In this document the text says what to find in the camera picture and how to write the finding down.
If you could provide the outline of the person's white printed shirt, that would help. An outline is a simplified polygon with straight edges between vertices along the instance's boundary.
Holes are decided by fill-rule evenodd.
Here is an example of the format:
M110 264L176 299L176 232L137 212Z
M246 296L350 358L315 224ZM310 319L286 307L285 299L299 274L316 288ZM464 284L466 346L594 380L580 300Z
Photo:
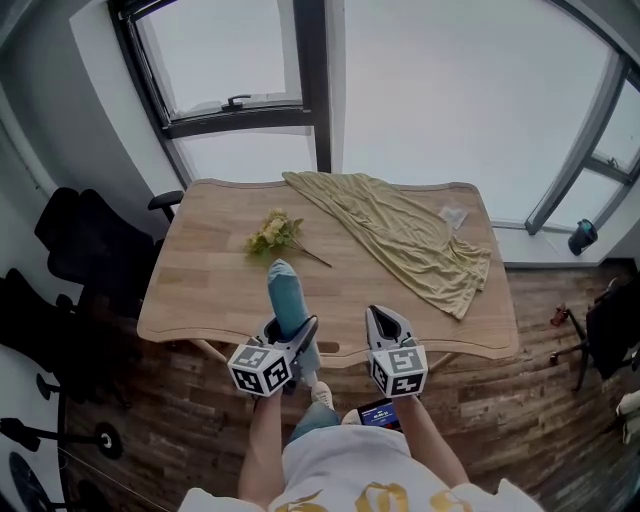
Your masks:
M544 512L503 479L490 494L445 485L411 458L402 434L370 426L313 430L283 452L285 490L263 510L190 489L178 512Z

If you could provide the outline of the person's blue jeans leg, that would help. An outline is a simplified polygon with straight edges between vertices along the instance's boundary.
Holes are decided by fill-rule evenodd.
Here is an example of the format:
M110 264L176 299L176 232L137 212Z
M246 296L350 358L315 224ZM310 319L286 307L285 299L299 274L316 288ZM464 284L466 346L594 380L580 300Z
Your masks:
M288 443L292 443L301 436L315 429L337 426L341 424L340 416L330 407L321 402L313 402L302 419L295 426Z

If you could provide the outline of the yellow artificial flower bouquet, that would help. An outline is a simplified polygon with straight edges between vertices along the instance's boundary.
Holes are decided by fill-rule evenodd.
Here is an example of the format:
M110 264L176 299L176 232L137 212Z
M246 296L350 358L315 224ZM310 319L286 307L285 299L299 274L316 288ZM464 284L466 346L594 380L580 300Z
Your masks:
M303 222L303 218L292 218L281 208L272 209L263 220L260 229L247 238L244 251L248 255L258 256L265 252L290 249L332 268L329 262L313 254L299 240Z

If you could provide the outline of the black office chair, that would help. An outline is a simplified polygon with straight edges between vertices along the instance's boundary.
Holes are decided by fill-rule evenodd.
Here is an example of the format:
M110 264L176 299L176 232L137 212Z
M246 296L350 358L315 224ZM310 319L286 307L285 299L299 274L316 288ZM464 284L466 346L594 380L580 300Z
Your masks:
M164 240L120 217L98 192L60 187L34 230L56 277L106 297L110 310L137 318Z
M640 273L624 284L613 279L588 309L585 328L571 310L568 319L580 343L553 352L550 363L556 365L560 356L581 352L580 372L574 393L583 385L590 360L603 380L625 367L633 371L640 368Z
M113 376L122 360L115 330L47 302L15 268L0 277L0 344L53 374L77 403L99 403L103 389L123 408L131 407Z

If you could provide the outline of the yellow-green cloth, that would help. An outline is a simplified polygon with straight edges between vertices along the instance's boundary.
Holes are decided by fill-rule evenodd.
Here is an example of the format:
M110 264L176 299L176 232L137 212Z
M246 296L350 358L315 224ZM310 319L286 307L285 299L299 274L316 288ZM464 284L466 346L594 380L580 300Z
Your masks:
M461 320L484 289L492 252L458 238L437 213L394 185L362 173L284 172L282 177L440 311Z

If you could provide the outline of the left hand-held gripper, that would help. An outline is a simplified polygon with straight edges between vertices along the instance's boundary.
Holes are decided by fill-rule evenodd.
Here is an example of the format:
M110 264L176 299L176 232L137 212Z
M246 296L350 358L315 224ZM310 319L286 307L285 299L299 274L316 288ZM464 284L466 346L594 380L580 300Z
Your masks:
M283 341L278 340L277 318L266 320L227 363L236 388L254 397L270 397L277 391L293 393L301 379L297 358L314 340L317 329L318 317L312 315L290 341Z

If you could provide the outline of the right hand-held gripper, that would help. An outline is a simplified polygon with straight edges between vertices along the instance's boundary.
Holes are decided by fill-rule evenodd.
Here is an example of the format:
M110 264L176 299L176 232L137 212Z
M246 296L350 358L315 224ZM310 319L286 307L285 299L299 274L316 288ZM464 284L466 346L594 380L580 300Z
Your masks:
M425 349L399 313L379 305L365 311L369 374L385 398L420 395L428 374Z

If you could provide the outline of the black device with screen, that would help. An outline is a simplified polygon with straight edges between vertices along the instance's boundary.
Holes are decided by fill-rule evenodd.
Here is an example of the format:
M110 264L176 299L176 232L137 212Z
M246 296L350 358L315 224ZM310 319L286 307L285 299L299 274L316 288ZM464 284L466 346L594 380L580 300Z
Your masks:
M360 423L401 432L398 417L391 399L381 399L357 408Z

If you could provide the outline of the black window frame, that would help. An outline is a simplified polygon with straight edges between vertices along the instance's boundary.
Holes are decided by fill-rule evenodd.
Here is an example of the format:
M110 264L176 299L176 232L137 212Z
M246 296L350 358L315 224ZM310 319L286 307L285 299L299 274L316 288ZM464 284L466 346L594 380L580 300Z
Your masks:
M324 0L108 0L108 9L182 186L330 171ZM251 98L223 112L235 95Z

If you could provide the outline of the black wheeled stand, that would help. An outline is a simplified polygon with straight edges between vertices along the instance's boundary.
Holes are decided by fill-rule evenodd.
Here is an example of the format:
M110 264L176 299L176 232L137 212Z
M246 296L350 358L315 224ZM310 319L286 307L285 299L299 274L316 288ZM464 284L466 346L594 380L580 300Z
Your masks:
M42 375L36 376L37 389L44 400L57 393L58 420L54 430L36 428L24 424L15 417L0 418L0 435L16 442L31 453L39 450L44 440L54 441L56 447L64 449L68 444L82 444L97 447L110 460L118 460L123 455L123 444L118 430L108 422L99 422L93 433L69 433L66 429L66 393L60 385L46 382ZM35 470L19 453L13 451L8 457L9 471L17 494L26 512L113 512L102 491L93 482L84 479L77 484L77 498L53 501Z

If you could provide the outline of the person's left forearm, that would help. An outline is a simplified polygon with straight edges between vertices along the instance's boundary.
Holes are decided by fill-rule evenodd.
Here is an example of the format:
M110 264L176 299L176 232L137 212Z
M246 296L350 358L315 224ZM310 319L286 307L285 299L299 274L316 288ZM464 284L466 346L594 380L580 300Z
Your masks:
M282 393L260 398L254 407L238 498L262 510L284 492L282 460Z

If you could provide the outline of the clear plastic packet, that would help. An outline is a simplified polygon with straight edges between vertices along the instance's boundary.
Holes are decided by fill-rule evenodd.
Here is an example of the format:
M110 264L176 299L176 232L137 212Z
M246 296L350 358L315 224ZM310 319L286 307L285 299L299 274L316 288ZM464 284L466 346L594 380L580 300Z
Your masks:
M459 205L448 204L441 208L439 217L446 221L452 230L457 231L466 220L468 214L469 211L466 208Z

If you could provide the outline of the wooden table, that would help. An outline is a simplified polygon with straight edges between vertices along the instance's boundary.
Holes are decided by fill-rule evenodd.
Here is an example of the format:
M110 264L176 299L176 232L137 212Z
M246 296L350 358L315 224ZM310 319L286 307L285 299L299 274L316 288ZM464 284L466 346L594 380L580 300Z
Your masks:
M298 274L309 311L319 319L317 345L326 368L365 360L364 313L376 304L399 312L429 353L491 360L515 355L519 336L506 272L491 259L484 288L462 320L418 298L333 217L282 181L190 185L166 235L139 316L152 342L204 340L239 345L271 316L266 275L271 255L251 259L247 238L268 212L301 220L304 253L286 260Z

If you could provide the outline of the white appliance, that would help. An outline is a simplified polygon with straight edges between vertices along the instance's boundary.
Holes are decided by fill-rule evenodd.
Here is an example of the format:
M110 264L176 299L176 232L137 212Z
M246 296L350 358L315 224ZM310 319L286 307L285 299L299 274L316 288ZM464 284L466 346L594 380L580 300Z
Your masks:
M622 442L629 445L640 439L640 390L625 394L616 408L616 416L622 421Z

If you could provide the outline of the grey window frame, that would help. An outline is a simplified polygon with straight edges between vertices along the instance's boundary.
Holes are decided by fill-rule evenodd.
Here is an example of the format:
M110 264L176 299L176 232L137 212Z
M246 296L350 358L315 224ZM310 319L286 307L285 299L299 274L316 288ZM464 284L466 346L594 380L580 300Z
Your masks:
M601 228L640 178L640 70L612 51L561 170L524 223L528 234Z

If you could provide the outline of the dark teal water bottle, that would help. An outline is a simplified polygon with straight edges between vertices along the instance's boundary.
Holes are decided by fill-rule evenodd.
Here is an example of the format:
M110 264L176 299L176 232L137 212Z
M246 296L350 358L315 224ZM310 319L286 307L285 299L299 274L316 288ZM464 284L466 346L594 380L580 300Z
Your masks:
M570 252L580 256L588 247L598 240L598 232L595 225L583 218L577 223L577 227L567 241Z

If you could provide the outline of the person's right forearm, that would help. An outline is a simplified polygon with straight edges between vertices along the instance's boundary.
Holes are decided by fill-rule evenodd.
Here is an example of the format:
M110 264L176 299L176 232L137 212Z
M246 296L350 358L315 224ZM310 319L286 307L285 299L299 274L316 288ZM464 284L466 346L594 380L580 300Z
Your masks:
M433 472L448 487L469 483L459 458L439 433L417 396L392 400L413 459Z

